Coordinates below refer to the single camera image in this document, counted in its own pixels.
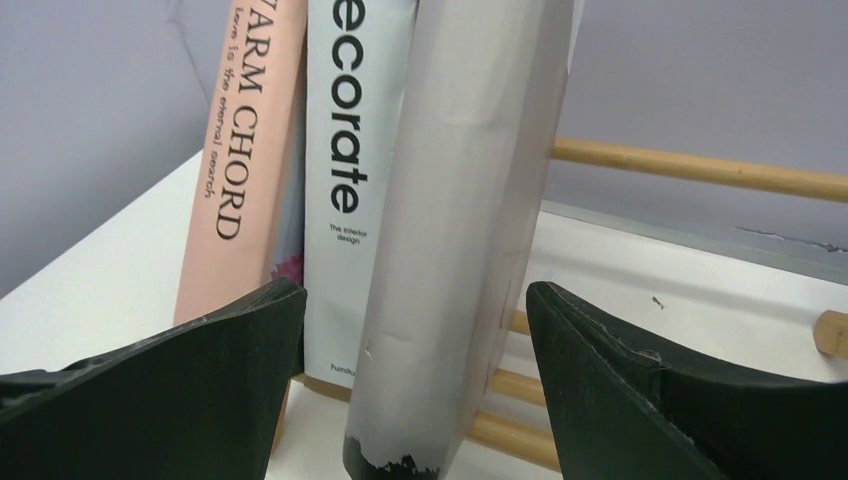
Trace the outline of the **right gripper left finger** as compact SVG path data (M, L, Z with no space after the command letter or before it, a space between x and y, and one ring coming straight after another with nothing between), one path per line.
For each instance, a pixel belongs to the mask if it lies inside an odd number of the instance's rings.
M307 293L277 279L125 347L1 378L5 479L261 479Z

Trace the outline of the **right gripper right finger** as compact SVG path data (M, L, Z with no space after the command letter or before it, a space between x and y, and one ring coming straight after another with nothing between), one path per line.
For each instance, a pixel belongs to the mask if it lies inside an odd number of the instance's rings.
M525 296L566 479L843 479L847 385L734 364L550 281Z

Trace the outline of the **pink Warm Chord book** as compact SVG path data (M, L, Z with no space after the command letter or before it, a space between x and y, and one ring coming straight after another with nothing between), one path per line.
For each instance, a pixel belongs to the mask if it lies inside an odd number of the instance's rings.
M192 205L173 320L269 282L294 177L305 1L234 1Z

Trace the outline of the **grey white book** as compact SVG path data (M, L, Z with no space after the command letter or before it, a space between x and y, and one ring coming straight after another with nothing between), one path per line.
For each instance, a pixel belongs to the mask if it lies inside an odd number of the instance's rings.
M572 1L420 5L343 442L353 479L442 479L516 310Z

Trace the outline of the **brown Decorate Furniture book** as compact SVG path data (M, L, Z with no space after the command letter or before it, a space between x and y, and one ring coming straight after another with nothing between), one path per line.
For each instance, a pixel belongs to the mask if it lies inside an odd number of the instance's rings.
M308 5L305 372L353 384L418 5Z

